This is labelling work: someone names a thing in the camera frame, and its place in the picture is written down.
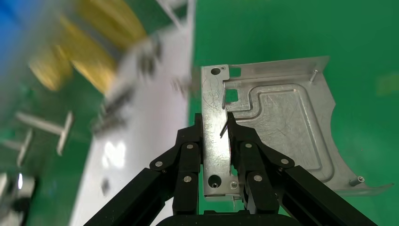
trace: metal part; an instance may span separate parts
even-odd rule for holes
[[[204,126],[204,184],[208,184],[208,179],[212,175],[217,175],[222,180],[221,185],[216,188],[204,186],[204,195],[206,197],[239,194],[239,191],[230,189],[230,182],[238,181],[238,179],[231,174],[229,138],[228,136],[220,137],[220,131],[228,132],[229,129],[224,127],[227,114],[223,109],[225,93],[223,81],[229,79],[229,70],[220,70],[221,66],[203,67],[201,76]]]
[[[282,160],[281,160],[281,163],[283,163],[283,164],[288,164],[289,161],[288,161],[287,159],[282,159]]]
[[[262,177],[259,175],[254,176],[255,181],[262,181]]]
[[[25,154],[28,151],[29,145],[32,141],[32,136],[33,136],[33,130],[29,129],[23,143],[11,141],[11,140],[0,141],[0,144],[4,145],[5,147],[8,147],[10,149],[13,149],[13,150],[19,152],[18,157],[16,159],[16,165],[18,167],[21,167],[22,163],[24,162]]]
[[[64,146],[65,146],[65,142],[67,140],[68,134],[69,134],[69,130],[72,127],[72,123],[73,123],[73,114],[72,112],[68,112],[67,116],[66,116],[66,120],[65,120],[65,125],[64,127],[61,127],[59,125],[56,125],[54,123],[48,122],[44,119],[41,119],[39,117],[33,116],[33,115],[29,115],[29,114],[25,114],[22,112],[17,112],[16,117],[23,123],[28,124],[30,126],[39,128],[41,130],[56,134],[60,136],[60,139],[58,140],[58,144],[57,144],[57,153],[58,155],[62,155]]]
[[[209,134],[221,131],[225,113],[233,112],[238,124],[255,128],[264,144],[289,156],[339,194],[374,195],[392,186],[370,189],[362,183],[355,189],[348,184],[356,175],[343,161],[331,136],[335,102],[323,75],[328,60],[329,57],[322,56],[202,67],[204,133],[212,138],[208,141],[204,135],[207,153],[204,166],[209,163],[209,168],[204,167],[204,175],[222,175],[222,181],[225,181],[224,176],[230,177],[230,168],[227,167],[230,152],[223,142],[225,136],[213,144],[216,139]],[[226,70],[220,74],[211,73],[222,66]],[[241,76],[227,79],[231,68],[240,68]],[[223,109],[221,97],[225,89],[236,89],[238,101],[226,103]],[[219,191],[231,194],[231,190],[222,190],[224,186],[228,188],[222,183]],[[205,187],[204,194],[215,193]]]
[[[223,126],[222,132],[220,132],[220,138],[223,137],[224,133],[226,132],[226,129],[227,129],[227,121],[226,121],[226,123]]]
[[[190,176],[185,176],[184,177],[184,182],[190,182],[191,181],[191,177]]]
[[[238,184],[237,184],[237,182],[235,182],[235,181],[232,181],[231,183],[230,183],[230,188],[231,189],[237,189],[237,187],[238,187]]]
[[[349,181],[349,185],[352,187],[359,185],[361,183],[364,183],[364,178],[362,176],[358,176],[357,178]]]
[[[318,72],[319,72],[318,70],[314,70],[311,78],[309,79],[309,81],[314,81],[314,78],[316,77]]]

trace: metal sheet part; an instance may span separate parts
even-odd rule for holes
[[[202,68],[205,196],[234,194],[229,186],[235,179],[230,174],[229,144],[217,137],[226,111],[234,113],[238,124],[255,128],[263,143],[294,159],[339,194],[372,195],[392,186],[349,185],[356,175],[341,158],[331,136],[335,102],[323,75],[328,60],[323,56]],[[212,75],[214,68],[225,70]],[[241,76],[230,78],[232,68],[240,68]],[[238,101],[226,103],[222,109],[225,89],[236,89]],[[208,186],[211,175],[221,177],[219,188]]]
[[[202,117],[204,128],[204,195],[220,196],[222,194],[239,194],[239,189],[230,188],[230,183],[238,182],[231,174],[229,136],[220,137],[227,120],[227,113],[222,108],[225,98],[223,81],[229,79],[229,70],[218,70],[214,74],[213,68],[202,69]],[[217,175],[222,180],[220,186],[208,185],[208,178]]]

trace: green surface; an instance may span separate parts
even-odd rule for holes
[[[398,183],[398,6],[393,0],[201,0],[194,62],[331,56],[324,75],[336,101],[331,124],[340,154],[368,185]],[[193,98],[191,122],[200,110]],[[399,225],[398,186],[345,199],[378,225]],[[202,209],[231,206],[203,202]]]

